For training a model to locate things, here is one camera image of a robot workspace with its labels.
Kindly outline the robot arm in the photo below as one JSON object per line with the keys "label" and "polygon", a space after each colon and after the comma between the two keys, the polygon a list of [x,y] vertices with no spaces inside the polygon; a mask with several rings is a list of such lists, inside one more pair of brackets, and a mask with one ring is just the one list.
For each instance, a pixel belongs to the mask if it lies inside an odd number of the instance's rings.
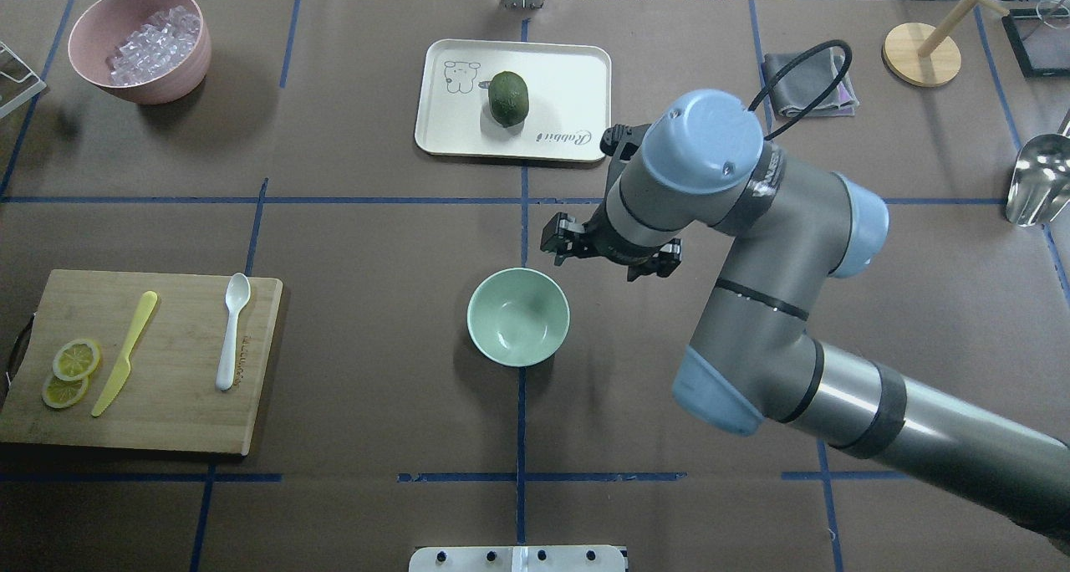
{"label": "robot arm", "polygon": [[808,335],[826,279],[859,274],[883,247],[878,195],[790,156],[718,89],[605,137],[612,164],[599,207],[583,225],[559,213],[542,229],[555,263],[600,257],[635,281],[679,267],[689,225],[733,239],[673,382],[681,408],[742,436],[766,419],[794,427],[1067,550],[1065,442]]}

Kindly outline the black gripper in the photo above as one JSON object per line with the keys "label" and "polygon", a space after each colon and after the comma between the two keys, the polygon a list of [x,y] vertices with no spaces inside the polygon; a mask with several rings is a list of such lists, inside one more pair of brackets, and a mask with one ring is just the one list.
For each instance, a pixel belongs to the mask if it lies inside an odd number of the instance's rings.
{"label": "black gripper", "polygon": [[566,212],[555,213],[542,227],[540,251],[553,256],[553,264],[557,267],[569,258],[599,256],[626,267],[630,283],[641,276],[668,278],[683,261],[681,239],[669,239],[657,248],[641,247],[620,234],[603,207],[597,207],[585,225]]}

